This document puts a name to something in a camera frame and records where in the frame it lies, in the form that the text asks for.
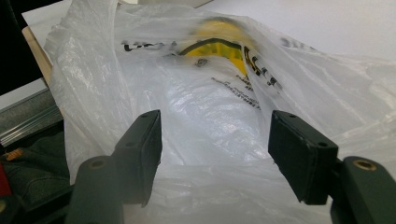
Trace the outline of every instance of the white surface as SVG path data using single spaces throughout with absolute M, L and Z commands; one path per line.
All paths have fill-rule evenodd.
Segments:
M 20 104 L 30 98 L 37 96 L 48 88 L 42 78 L 21 86 L 14 91 L 10 91 L 0 97 L 0 113 L 10 109 L 12 106 Z
M 23 13 L 40 46 L 70 0 Z M 315 49 L 396 61 L 394 0 L 215 0 L 200 7 L 249 16 Z

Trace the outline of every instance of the plastic bag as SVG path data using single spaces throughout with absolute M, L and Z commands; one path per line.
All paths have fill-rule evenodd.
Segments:
M 396 173 L 396 64 L 328 55 L 248 17 L 177 5 L 75 0 L 49 34 L 51 92 L 73 183 L 142 113 L 161 109 L 163 157 L 126 223 L 330 223 L 298 203 L 267 153 L 274 109 L 346 155 Z

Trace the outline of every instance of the white plastic bag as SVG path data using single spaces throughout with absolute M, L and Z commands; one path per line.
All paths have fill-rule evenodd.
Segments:
M 329 206 L 298 203 L 267 153 L 274 109 L 330 137 L 340 158 L 396 174 L 394 62 L 327 55 L 247 17 L 115 0 L 75 0 L 45 50 L 72 183 L 137 116 L 162 111 L 152 196 L 125 206 L 127 223 L 330 223 Z

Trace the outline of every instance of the translucent plastic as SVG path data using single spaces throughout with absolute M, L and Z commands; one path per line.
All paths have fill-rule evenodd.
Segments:
M 319 52 L 248 17 L 115 0 L 74 1 L 45 51 L 72 183 L 137 116 L 162 111 L 153 193 L 125 206 L 126 223 L 331 223 L 329 206 L 298 203 L 269 156 L 274 109 L 330 137 L 340 159 L 396 176 L 395 62 Z

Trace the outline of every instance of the black clamp jaw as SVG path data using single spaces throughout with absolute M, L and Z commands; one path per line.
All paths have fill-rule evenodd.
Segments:
M 268 152 L 297 199 L 326 204 L 334 224 L 395 224 L 396 183 L 379 163 L 337 159 L 338 146 L 299 117 L 274 111 Z
M 140 115 L 111 156 L 79 166 L 74 186 L 32 206 L 1 197 L 0 223 L 121 224 L 123 204 L 148 203 L 162 151 L 160 110 Z

